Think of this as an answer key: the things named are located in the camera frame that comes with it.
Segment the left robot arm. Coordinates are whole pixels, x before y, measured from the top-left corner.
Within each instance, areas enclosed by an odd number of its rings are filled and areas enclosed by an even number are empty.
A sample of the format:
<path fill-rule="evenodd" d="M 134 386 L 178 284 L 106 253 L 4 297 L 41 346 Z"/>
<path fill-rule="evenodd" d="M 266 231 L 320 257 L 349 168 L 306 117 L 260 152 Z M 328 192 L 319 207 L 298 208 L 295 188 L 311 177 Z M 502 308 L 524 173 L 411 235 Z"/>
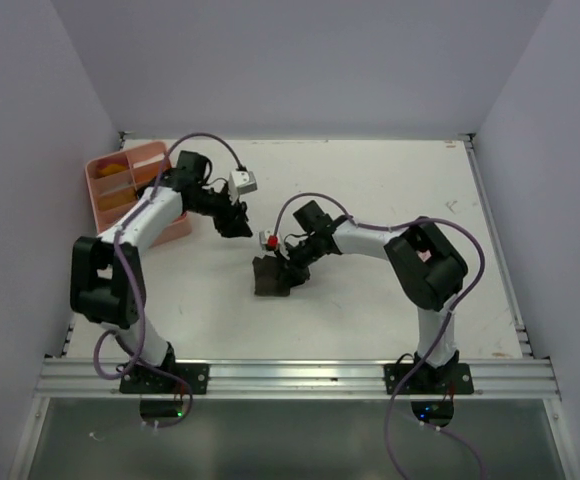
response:
<path fill-rule="evenodd" d="M 143 381 L 155 392 L 167 392 L 177 383 L 173 348 L 147 318 L 141 256 L 176 218 L 189 212 L 211 218 L 224 238 L 252 236 L 247 205 L 240 197 L 256 190 L 254 174 L 239 165 L 223 188 L 215 190 L 208 179 L 211 169 L 207 157 L 180 152 L 176 165 L 163 164 L 138 203 L 119 221 L 96 237 L 75 241 L 71 309 L 103 328 L 103 335 L 114 337 L 130 357 L 123 370 L 108 373 L 95 353 L 94 367 L 102 378 L 120 379 L 141 366 Z"/>

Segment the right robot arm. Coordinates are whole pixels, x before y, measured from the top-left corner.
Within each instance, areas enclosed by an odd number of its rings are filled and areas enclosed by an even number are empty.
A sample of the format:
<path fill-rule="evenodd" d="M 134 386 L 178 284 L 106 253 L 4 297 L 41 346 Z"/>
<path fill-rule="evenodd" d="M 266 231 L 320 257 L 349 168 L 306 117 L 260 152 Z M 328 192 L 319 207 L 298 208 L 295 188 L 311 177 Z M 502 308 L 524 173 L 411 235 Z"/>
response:
<path fill-rule="evenodd" d="M 328 255 L 360 255 L 387 261 L 399 285 L 417 308 L 421 362 L 415 379 L 421 389 L 438 392 L 451 380 L 458 363 L 454 307 L 468 266 L 448 238 L 427 217 L 389 228 L 361 224 L 346 215 L 332 218 L 311 201 L 294 213 L 305 237 L 285 243 L 277 278 L 287 290 L 310 278 L 309 267 Z"/>

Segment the olive green underwear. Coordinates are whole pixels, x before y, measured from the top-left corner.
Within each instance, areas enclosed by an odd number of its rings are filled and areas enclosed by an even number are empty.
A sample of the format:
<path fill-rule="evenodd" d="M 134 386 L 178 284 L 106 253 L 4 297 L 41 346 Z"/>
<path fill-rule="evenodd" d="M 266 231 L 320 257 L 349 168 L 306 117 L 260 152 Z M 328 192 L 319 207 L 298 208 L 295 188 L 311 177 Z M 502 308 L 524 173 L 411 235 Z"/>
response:
<path fill-rule="evenodd" d="M 252 267 L 255 296 L 287 297 L 300 284 L 301 277 L 276 256 L 255 257 Z"/>

